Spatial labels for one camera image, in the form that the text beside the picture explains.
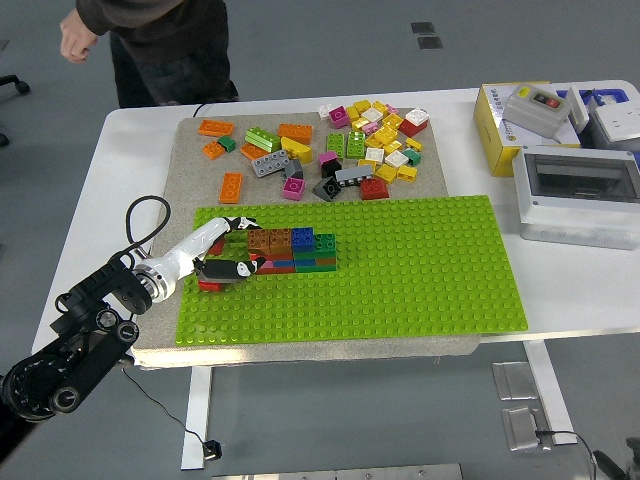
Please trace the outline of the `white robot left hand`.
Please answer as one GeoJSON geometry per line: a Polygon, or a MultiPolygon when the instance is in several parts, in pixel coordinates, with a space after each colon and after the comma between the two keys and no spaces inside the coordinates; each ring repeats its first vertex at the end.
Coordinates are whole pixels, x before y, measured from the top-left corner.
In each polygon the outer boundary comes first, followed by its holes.
{"type": "Polygon", "coordinates": [[[264,265],[264,257],[250,261],[205,261],[204,257],[227,233],[247,229],[260,229],[260,226],[253,218],[248,217],[214,218],[181,240],[164,256],[146,258],[139,262],[134,267],[134,274],[150,294],[153,303],[169,298],[174,293],[177,282],[192,273],[210,283],[244,281],[264,265]]]}

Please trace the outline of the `person's right hand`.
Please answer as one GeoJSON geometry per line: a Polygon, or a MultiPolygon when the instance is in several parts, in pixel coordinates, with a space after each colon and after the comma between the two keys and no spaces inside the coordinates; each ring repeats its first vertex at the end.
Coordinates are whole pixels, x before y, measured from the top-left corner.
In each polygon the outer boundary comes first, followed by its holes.
{"type": "Polygon", "coordinates": [[[97,42],[94,34],[83,22],[76,9],[60,22],[60,54],[73,64],[87,61],[91,47],[97,42]]]}

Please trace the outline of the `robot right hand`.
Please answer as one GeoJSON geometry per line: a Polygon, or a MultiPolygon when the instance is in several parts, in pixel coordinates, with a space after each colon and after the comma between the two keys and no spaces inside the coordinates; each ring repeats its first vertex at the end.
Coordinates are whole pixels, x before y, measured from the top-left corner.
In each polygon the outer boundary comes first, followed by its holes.
{"type": "Polygon", "coordinates": [[[596,465],[609,479],[629,480],[639,478],[639,438],[629,437],[626,439],[626,444],[632,451],[632,460],[627,464],[625,469],[619,467],[602,451],[594,451],[596,465]]]}

